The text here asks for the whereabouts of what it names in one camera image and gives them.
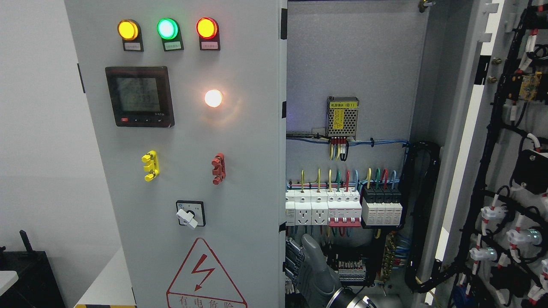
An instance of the white wall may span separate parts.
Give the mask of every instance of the white wall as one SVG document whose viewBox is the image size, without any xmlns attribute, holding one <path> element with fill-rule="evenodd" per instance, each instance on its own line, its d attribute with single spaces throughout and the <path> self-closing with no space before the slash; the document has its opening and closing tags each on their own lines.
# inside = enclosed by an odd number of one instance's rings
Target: white wall
<svg viewBox="0 0 548 308">
<path fill-rule="evenodd" d="M 62 0 L 0 0 L 0 245 L 45 250 L 73 306 L 120 247 Z"/>
</svg>

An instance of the warning sign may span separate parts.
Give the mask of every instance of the warning sign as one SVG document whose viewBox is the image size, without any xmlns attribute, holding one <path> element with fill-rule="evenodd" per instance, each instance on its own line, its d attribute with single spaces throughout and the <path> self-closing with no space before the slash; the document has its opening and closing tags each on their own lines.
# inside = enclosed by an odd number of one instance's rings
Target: warning sign
<svg viewBox="0 0 548 308">
<path fill-rule="evenodd" d="M 197 238 L 166 292 L 169 308 L 247 308 L 247 302 L 203 238 Z"/>
</svg>

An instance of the lightning bolt symbol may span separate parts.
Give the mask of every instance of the lightning bolt symbol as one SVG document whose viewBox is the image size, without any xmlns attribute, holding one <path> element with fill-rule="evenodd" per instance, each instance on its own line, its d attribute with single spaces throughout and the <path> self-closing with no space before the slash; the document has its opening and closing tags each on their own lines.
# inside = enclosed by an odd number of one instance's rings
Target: lightning bolt symbol
<svg viewBox="0 0 548 308">
<path fill-rule="evenodd" d="M 215 270 L 215 268 L 205 269 L 205 270 L 198 270 L 198 267 L 200 267 L 200 265 L 202 265 L 202 263 L 204 263 L 206 258 L 207 258 L 207 255 L 202 254 L 202 257 L 200 258 L 200 260 L 198 261 L 198 263 L 196 264 L 196 266 L 192 270 L 192 274 L 208 272 L 207 275 L 204 277 L 204 279 L 202 279 L 202 282 L 200 282 L 200 284 L 196 285 L 196 287 L 194 289 L 194 292 L 196 292 L 196 291 L 198 291 L 202 288 L 202 283 L 204 283 L 204 281 L 206 281 L 207 277 L 209 277 L 209 275 L 211 275 L 211 273 Z"/>
</svg>

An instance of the yellow terminal connector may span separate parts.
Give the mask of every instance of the yellow terminal connector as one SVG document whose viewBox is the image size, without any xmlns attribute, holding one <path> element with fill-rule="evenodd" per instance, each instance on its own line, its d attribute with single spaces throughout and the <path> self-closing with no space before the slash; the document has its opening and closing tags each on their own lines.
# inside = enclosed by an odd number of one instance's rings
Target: yellow terminal connector
<svg viewBox="0 0 548 308">
<path fill-rule="evenodd" d="M 141 161 L 145 163 L 145 165 L 143 166 L 143 170 L 145 172 L 148 172 L 148 174 L 145 175 L 145 181 L 150 182 L 155 179 L 158 174 L 160 174 L 158 154 L 156 154 L 156 151 L 149 151 L 147 154 L 141 157 Z"/>
</svg>

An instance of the white indicator light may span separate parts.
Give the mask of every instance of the white indicator light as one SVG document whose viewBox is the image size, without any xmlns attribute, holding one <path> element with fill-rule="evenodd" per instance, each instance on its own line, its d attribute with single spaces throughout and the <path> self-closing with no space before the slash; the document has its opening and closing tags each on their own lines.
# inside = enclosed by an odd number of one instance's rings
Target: white indicator light
<svg viewBox="0 0 548 308">
<path fill-rule="evenodd" d="M 219 107 L 222 102 L 222 93 L 219 90 L 209 90 L 206 92 L 204 100 L 209 107 Z"/>
</svg>

